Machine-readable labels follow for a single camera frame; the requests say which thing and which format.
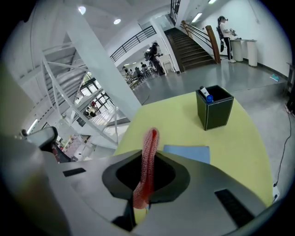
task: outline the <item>staircase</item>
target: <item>staircase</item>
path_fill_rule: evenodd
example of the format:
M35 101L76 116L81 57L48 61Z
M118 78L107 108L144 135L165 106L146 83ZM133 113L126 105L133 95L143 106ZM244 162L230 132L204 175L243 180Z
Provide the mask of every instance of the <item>staircase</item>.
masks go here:
M182 31L172 28L165 31L177 59L180 71L215 64L215 60L194 40Z

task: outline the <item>blue sponge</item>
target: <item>blue sponge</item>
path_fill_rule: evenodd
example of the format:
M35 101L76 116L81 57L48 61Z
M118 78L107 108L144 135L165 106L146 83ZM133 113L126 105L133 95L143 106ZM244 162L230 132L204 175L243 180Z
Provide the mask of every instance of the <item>blue sponge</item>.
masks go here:
M275 74L273 74L272 76L270 76L271 79L275 80L275 81L279 81L280 78L278 76L276 76Z

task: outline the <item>balcony railing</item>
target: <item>balcony railing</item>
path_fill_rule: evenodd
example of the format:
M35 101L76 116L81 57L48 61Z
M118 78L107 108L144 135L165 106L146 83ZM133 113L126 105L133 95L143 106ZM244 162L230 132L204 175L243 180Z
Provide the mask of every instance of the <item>balcony railing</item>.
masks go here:
M180 0L171 0L170 18L174 25L176 24L179 6Z
M156 31L153 26L147 27L143 31L139 32L137 35L130 38L126 43L124 43L121 47L119 47L111 56L113 62L117 61L120 57L122 57L126 52L128 52L131 48L135 47L137 44L141 43L145 39L149 38L152 35L155 35Z

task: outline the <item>ceiling light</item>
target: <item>ceiling light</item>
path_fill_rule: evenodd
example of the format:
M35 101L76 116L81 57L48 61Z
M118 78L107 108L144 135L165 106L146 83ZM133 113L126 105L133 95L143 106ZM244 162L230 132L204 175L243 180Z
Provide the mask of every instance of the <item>ceiling light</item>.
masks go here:
M78 10L79 10L79 12L80 12L82 15L84 15L85 12L86 12L86 8L85 8L84 6L80 6L80 7L78 7Z
M216 2L216 0L209 0L209 4L213 4L214 2Z
M34 127L34 125L37 123L38 119L36 119L33 124L29 127L27 134L29 134L32 130L32 128Z
M192 23L195 22L197 19L200 18L200 16L202 15L202 13L198 13L195 18L193 19Z
M119 24L121 22L121 19L117 19L114 21L114 24Z

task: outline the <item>yellow table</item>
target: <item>yellow table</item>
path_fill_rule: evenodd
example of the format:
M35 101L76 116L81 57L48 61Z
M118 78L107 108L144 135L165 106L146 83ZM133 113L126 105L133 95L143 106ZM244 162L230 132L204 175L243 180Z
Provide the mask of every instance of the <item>yellow table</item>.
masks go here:
M197 113L195 93L142 106L130 123L115 154L142 149L147 130L159 130L164 145L209 146L210 164L252 190L268 207L272 178L265 146L251 118L234 100L226 126L204 131Z

